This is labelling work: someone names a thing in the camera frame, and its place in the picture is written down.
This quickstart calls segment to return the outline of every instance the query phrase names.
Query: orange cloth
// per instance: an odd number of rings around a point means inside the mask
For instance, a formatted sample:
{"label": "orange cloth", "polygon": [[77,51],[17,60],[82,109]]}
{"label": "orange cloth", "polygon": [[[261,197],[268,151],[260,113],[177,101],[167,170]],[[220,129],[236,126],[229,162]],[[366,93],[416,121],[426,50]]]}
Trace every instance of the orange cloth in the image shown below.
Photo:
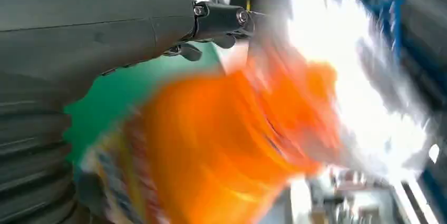
{"label": "orange cloth", "polygon": [[255,223],[289,178],[317,171],[299,149],[301,130],[336,144],[336,74],[322,64],[297,67],[301,86],[271,61],[265,86],[254,87],[248,66],[168,84],[143,107],[150,174],[172,224]]}

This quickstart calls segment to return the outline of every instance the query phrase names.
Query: machinery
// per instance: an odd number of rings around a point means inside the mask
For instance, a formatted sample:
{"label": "machinery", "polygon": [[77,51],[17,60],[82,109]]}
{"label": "machinery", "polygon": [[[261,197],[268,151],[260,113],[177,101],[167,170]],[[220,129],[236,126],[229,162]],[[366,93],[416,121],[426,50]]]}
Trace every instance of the machinery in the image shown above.
{"label": "machinery", "polygon": [[0,0],[0,223],[80,220],[63,108],[93,81],[188,41],[231,47],[253,30],[242,7],[196,0]]}

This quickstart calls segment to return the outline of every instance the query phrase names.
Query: screw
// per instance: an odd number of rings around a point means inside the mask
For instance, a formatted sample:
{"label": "screw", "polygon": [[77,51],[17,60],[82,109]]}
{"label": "screw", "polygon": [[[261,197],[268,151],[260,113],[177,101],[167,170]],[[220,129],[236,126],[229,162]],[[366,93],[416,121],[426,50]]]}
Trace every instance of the screw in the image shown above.
{"label": "screw", "polygon": [[205,9],[202,6],[196,6],[196,7],[194,7],[194,14],[196,16],[204,16]]}
{"label": "screw", "polygon": [[237,13],[236,18],[240,25],[245,25],[248,22],[248,13],[247,11],[240,11]]}

